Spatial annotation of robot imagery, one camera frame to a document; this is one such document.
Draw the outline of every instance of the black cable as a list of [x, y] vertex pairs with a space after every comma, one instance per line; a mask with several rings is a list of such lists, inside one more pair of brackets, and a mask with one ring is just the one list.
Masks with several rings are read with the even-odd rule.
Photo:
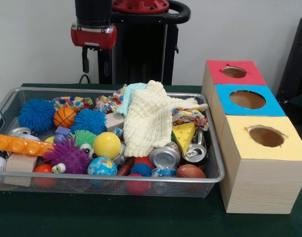
[[83, 75], [81, 76], [80, 81], [78, 82], [78, 84], [81, 84], [81, 83], [82, 83], [83, 78], [86, 78], [88, 84], [90, 84], [90, 79], [89, 79], [89, 77], [88, 77], [86, 74], [83, 74]]

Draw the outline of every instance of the white wall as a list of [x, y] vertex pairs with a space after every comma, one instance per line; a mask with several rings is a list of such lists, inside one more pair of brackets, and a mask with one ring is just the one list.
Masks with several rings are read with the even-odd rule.
[[[276, 92], [302, 0], [181, 1], [192, 16], [179, 26], [173, 84], [201, 85], [207, 59], [254, 60]], [[78, 82], [81, 49], [70, 39], [75, 19], [73, 0], [0, 0], [0, 101], [24, 82]], [[93, 53], [90, 60], [95, 80]]]

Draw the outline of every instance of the light blue cloth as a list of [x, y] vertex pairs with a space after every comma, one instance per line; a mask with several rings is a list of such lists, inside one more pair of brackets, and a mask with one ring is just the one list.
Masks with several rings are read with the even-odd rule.
[[127, 116], [129, 111], [129, 106], [132, 102], [132, 95], [135, 90], [144, 90], [147, 84], [145, 83], [134, 83], [126, 86], [125, 92], [123, 94], [123, 101], [121, 105], [116, 109], [116, 114], [122, 114], [124, 117]]

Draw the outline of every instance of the purple spiky ball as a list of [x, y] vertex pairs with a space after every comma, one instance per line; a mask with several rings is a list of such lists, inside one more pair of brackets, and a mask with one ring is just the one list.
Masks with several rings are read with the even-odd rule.
[[44, 159], [51, 161], [52, 165], [63, 163], [66, 167], [66, 174], [87, 174], [87, 168], [90, 163], [88, 154], [75, 146], [75, 138], [66, 138], [62, 143], [56, 143], [53, 152], [46, 152]]

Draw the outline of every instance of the wire mesh basket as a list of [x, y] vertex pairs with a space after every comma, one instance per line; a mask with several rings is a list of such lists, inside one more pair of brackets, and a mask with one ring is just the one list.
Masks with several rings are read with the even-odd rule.
[[[0, 104], [0, 134], [8, 134], [19, 127], [18, 116], [23, 104], [33, 98], [52, 100], [59, 96], [90, 97], [112, 95], [109, 90], [79, 90], [59, 88], [21, 87], [10, 91]], [[200, 94], [168, 93], [171, 97], [195, 98], [207, 103]], [[215, 183], [224, 177], [222, 158], [209, 109], [205, 111], [209, 130], [205, 132], [207, 162], [203, 171], [207, 178], [99, 176], [80, 174], [48, 174], [0, 171], [0, 191], [44, 192], [69, 194], [143, 195], [162, 197], [205, 198]], [[55, 128], [39, 136], [41, 140], [54, 135]]]

